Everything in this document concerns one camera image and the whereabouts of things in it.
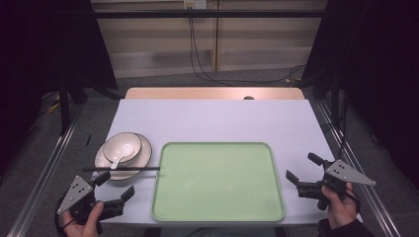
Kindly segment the black curtain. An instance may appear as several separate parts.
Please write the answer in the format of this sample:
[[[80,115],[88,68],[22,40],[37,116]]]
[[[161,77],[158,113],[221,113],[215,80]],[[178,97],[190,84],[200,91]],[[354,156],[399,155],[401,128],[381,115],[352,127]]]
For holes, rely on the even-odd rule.
[[[41,109],[42,96],[66,89],[116,89],[91,0],[0,0],[0,174]]]
[[[419,0],[327,0],[302,81],[339,85],[419,188]]]

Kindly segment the white wall socket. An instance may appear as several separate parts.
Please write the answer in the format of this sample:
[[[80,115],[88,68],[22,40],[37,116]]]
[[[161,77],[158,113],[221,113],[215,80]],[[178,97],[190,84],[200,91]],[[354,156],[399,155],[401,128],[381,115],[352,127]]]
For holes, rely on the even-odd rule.
[[[183,0],[187,10],[205,10],[208,7],[207,0]]]

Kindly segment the light green tray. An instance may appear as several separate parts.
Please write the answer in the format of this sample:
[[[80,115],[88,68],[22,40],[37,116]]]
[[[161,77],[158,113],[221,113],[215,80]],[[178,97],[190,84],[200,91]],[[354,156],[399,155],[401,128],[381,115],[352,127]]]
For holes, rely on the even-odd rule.
[[[285,215],[271,148],[263,142],[163,146],[152,215],[170,222],[271,222]]]

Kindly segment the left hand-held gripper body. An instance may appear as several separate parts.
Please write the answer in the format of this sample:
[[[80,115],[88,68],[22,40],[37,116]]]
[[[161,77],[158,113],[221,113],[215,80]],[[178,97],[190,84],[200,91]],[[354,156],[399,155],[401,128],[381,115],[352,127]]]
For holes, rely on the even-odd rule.
[[[84,225],[89,217],[94,205],[99,202],[95,198],[95,188],[93,181],[85,181],[80,176],[76,176],[70,187],[64,192],[57,203],[57,234],[66,235],[63,231],[62,214],[68,210],[73,220],[79,225]],[[97,223],[98,233],[102,233],[101,221],[124,213],[125,201],[121,198],[104,201],[104,209]]]

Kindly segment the light wooden table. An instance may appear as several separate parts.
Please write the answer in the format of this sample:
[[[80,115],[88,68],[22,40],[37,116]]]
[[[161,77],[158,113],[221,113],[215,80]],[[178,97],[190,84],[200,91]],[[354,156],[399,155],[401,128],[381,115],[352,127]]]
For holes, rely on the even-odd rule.
[[[126,99],[304,100],[304,95],[298,88],[278,87],[135,87]]]

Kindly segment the white plate with dark rim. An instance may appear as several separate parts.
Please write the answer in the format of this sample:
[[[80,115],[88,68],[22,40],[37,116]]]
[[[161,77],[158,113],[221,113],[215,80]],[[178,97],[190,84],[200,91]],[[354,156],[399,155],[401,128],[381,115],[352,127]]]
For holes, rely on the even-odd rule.
[[[143,136],[141,134],[138,134],[138,133],[137,133],[137,135],[139,136],[139,138],[142,141],[142,149],[141,149],[140,155],[137,158],[135,158],[132,162],[129,162],[128,164],[119,163],[119,165],[118,165],[119,168],[123,168],[123,167],[145,167],[147,165],[147,163],[149,162],[149,160],[151,158],[151,154],[152,154],[151,144],[145,136]],[[110,168],[111,165],[113,164],[110,161],[108,161],[104,156],[104,152],[103,152],[104,144],[100,147],[100,149],[98,150],[98,152],[96,154],[95,166],[97,168],[103,168],[103,167]]]

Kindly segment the metal floor rail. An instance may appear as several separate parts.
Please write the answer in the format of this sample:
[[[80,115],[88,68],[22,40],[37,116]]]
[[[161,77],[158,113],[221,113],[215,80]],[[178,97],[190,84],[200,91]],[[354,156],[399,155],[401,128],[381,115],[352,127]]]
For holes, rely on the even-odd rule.
[[[14,221],[10,231],[6,237],[25,237],[28,233],[29,227],[34,219],[34,216],[41,204],[45,190],[50,183],[51,176],[56,170],[57,164],[60,161],[65,149],[73,135],[75,126],[83,112],[84,105],[76,105],[74,112],[71,113],[69,126],[59,135],[57,142],[48,157],[47,162],[43,166],[40,177],[35,182],[35,185],[21,208],[19,215]]]
[[[353,168],[365,175],[365,171],[358,161],[350,143],[344,138],[344,133],[336,126],[330,126],[331,133],[338,145],[340,155],[345,162],[348,162]],[[392,220],[386,206],[378,196],[376,189],[373,186],[359,185],[364,198],[372,210],[380,229],[385,237],[401,237],[395,223]]]

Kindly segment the white bowl with dark rim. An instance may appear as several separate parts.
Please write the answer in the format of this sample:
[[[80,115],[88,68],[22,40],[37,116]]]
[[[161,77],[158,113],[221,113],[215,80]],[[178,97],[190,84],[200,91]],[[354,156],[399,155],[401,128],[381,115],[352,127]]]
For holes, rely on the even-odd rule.
[[[142,141],[136,133],[121,132],[105,142],[103,152],[111,163],[128,164],[140,155],[141,149]]]

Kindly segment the black horizontal frame bar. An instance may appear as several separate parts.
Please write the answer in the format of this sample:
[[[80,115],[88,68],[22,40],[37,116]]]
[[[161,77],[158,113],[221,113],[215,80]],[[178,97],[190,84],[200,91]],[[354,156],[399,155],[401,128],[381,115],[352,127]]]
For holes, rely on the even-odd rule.
[[[98,19],[142,18],[322,18],[324,10],[95,10]]]

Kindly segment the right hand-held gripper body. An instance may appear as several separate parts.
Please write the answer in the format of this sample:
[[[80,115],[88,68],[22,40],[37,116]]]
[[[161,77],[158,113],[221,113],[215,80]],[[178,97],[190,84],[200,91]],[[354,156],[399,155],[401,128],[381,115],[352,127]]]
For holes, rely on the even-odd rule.
[[[373,181],[366,175],[357,171],[342,160],[329,161],[330,165],[323,167],[324,175],[321,181],[315,183],[301,182],[295,186],[298,196],[300,198],[313,198],[317,199],[317,207],[320,210],[325,210],[330,204],[329,199],[323,194],[322,188],[327,187],[334,191],[339,198],[351,198],[356,204],[359,204],[359,200],[356,195],[350,196],[347,193],[347,183],[362,184],[368,186],[375,186],[376,181]]]

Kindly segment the person's left hand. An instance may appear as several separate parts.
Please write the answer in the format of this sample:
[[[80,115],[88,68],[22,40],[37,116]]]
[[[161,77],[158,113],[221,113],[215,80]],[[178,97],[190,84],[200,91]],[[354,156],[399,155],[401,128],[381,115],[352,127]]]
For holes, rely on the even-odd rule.
[[[84,225],[79,225],[75,222],[70,212],[66,210],[62,214],[64,233],[67,237],[98,237],[99,233],[97,230],[97,223],[103,209],[104,204],[101,201],[97,202],[91,210],[88,220]]]

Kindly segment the white ceramic spoon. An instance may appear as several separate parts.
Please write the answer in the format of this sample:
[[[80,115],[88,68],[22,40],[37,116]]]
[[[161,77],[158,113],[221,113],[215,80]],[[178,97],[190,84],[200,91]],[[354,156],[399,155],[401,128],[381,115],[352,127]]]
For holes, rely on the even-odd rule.
[[[133,147],[131,145],[123,145],[121,146],[113,155],[114,162],[111,165],[111,169],[115,170],[118,168],[119,163],[127,156],[129,156],[133,152]]]

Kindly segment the white table cover sheet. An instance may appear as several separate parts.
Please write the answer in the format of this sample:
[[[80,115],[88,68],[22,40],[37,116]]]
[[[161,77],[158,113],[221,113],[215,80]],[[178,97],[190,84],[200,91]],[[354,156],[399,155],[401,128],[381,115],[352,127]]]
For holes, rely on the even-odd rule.
[[[120,102],[109,134],[123,131],[144,135],[151,143],[149,171],[103,185],[99,199],[115,198],[134,186],[135,194],[126,204],[118,224],[159,227],[288,226],[313,224],[324,217],[314,199],[300,198],[286,171],[301,180],[316,182],[321,168],[307,158],[313,152],[330,160],[333,155],[307,100],[134,100]],[[285,215],[271,222],[166,222],[152,215],[152,202],[162,148],[171,142],[263,142],[275,160]]]

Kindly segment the person's right hand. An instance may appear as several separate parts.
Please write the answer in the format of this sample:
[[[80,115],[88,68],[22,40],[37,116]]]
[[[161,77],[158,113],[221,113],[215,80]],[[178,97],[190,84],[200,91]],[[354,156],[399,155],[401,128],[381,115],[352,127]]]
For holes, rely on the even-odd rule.
[[[332,230],[348,225],[357,219],[357,204],[351,198],[340,199],[334,191],[327,187],[323,187],[321,190],[330,201],[327,216]]]

